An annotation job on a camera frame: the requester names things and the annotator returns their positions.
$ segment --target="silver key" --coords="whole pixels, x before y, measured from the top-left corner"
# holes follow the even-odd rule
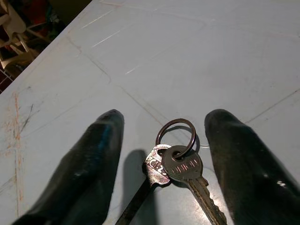
[[[226,217],[213,200],[207,189],[208,182],[202,176],[203,164],[197,152],[191,150],[188,156],[175,159],[173,156],[183,152],[186,146],[172,146],[164,153],[162,164],[173,180],[185,183],[213,225],[226,225]]]
[[[162,157],[158,153],[159,150],[170,147],[167,144],[158,144],[147,156],[143,163],[143,171],[146,174],[146,179],[118,219],[116,225],[128,225],[151,190],[157,185],[166,186],[171,182],[161,164]]]

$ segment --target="key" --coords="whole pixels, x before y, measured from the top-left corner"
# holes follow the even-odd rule
[[[224,213],[210,198],[210,192],[207,189],[208,182],[202,176],[203,164],[198,153],[191,150],[183,158],[175,159],[173,157],[185,149],[186,146],[176,145],[165,151],[162,158],[165,171],[171,179],[183,182],[188,186],[212,225],[226,225]]]
[[[170,184],[170,178],[161,164],[162,157],[159,155],[160,150],[165,150],[170,147],[171,146],[167,144],[158,144],[147,156],[143,163],[143,172],[146,175],[146,179],[118,219],[116,225],[128,225],[148,194],[153,191],[155,187]]]

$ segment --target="key head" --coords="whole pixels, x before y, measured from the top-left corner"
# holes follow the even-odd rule
[[[156,145],[143,163],[143,171],[149,179],[151,186],[153,184],[162,186],[171,182],[161,164],[162,157],[158,153],[159,150],[169,149],[170,147],[171,146],[167,144]]]
[[[181,159],[175,159],[173,156],[186,149],[185,146],[175,145],[165,151],[162,158],[162,165],[170,178],[176,181],[187,183],[188,180],[202,177],[203,164],[200,156],[194,150],[191,150]]]

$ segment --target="keyring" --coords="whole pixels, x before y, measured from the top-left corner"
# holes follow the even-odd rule
[[[185,124],[187,124],[187,125],[191,128],[191,130],[192,130],[191,140],[190,140],[190,142],[189,142],[188,145],[187,145],[187,149],[186,149],[185,151],[181,152],[180,154],[177,154],[176,156],[174,156],[174,158],[180,158],[180,157],[184,156],[188,151],[190,151],[190,150],[192,149],[192,147],[193,147],[193,145],[194,145],[194,143],[195,143],[195,140],[196,140],[196,129],[195,129],[194,125],[193,125],[190,121],[188,121],[188,120],[186,120],[186,119],[180,118],[180,119],[175,119],[175,120],[172,120],[172,121],[168,122],[166,125],[164,125],[164,126],[160,129],[160,131],[159,131],[159,133],[158,133],[158,135],[157,135],[157,137],[156,137],[155,145],[160,144],[160,141],[161,141],[163,135],[165,134],[165,131],[166,131],[171,125],[173,125],[173,124],[175,124],[175,123],[185,123]]]

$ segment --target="metal key ring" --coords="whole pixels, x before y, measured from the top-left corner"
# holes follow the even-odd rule
[[[156,137],[155,145],[160,144],[160,141],[161,141],[163,135],[165,134],[165,131],[166,131],[171,125],[173,125],[173,124],[175,124],[175,123],[185,123],[185,124],[187,124],[187,125],[191,128],[191,130],[192,130],[191,140],[190,140],[190,142],[189,142],[188,145],[187,145],[187,149],[186,149],[185,151],[183,151],[182,153],[180,153],[180,154],[174,156],[174,158],[180,158],[180,157],[184,156],[188,151],[190,151],[190,150],[192,149],[192,147],[193,147],[193,145],[194,145],[194,143],[195,143],[195,140],[196,140],[196,129],[195,129],[194,125],[193,125],[190,121],[188,121],[188,120],[186,120],[186,119],[180,118],[180,119],[175,119],[175,120],[172,120],[172,121],[168,122],[166,125],[164,125],[164,126],[160,129],[160,131],[159,131],[159,133],[158,133],[158,135],[157,135],[157,137]]]

